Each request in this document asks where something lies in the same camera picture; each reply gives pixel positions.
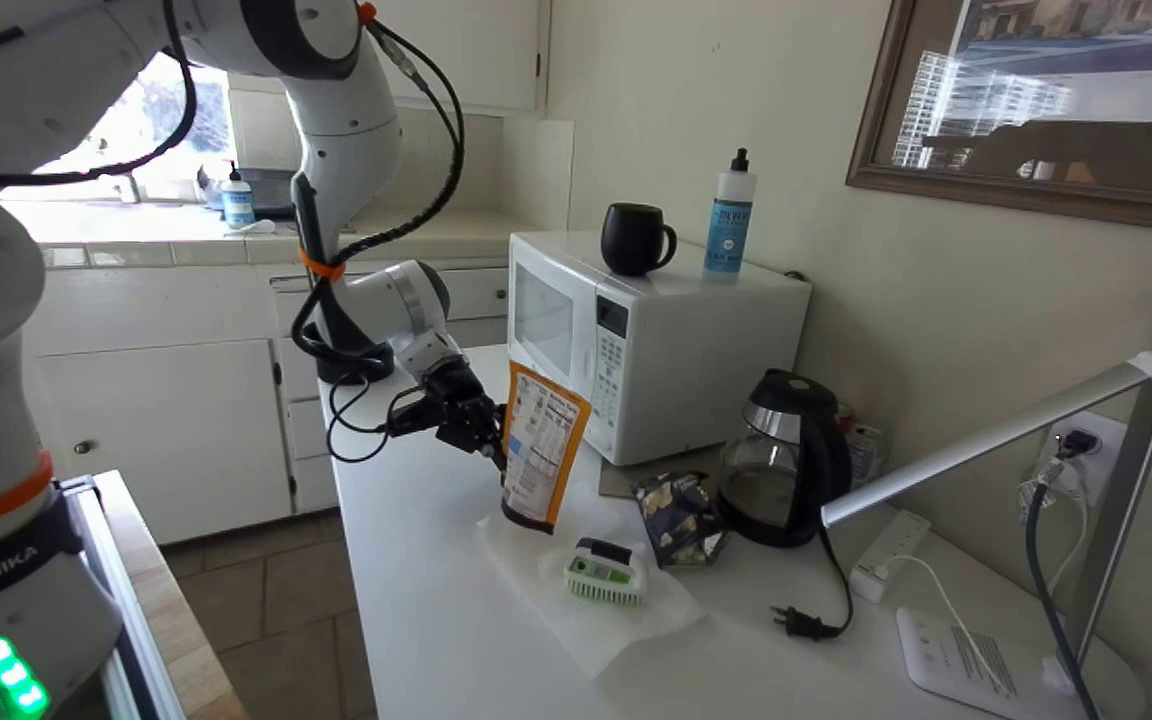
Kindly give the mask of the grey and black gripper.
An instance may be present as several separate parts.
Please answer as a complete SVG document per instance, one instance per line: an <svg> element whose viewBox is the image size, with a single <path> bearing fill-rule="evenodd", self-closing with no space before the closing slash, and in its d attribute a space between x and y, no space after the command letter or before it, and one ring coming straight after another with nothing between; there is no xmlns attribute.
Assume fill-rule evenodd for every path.
<svg viewBox="0 0 1152 720"><path fill-rule="evenodd" d="M481 374L449 333L422 333L406 338L395 358L418 379L418 403L390 411L391 437L431 429L444 442L504 463L504 409L483 391Z"/></svg>

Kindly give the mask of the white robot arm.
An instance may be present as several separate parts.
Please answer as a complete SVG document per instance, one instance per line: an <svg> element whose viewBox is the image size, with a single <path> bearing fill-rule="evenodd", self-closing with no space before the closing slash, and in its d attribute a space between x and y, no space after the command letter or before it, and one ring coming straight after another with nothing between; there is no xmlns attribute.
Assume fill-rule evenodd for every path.
<svg viewBox="0 0 1152 720"><path fill-rule="evenodd" d="M299 169L294 176L313 296L294 338L343 374L395 358L422 401L401 429L459 431L491 403L444 333L449 288L418 259L347 274L343 223L390 185L401 120L390 80L451 80L379 23L369 0L0 0L0 190L59 185L59 164L157 61L284 82ZM22 333L45 300L49 252L0 205L0 720L45 720L106 669L120 612L84 565L23 394Z"/></svg>

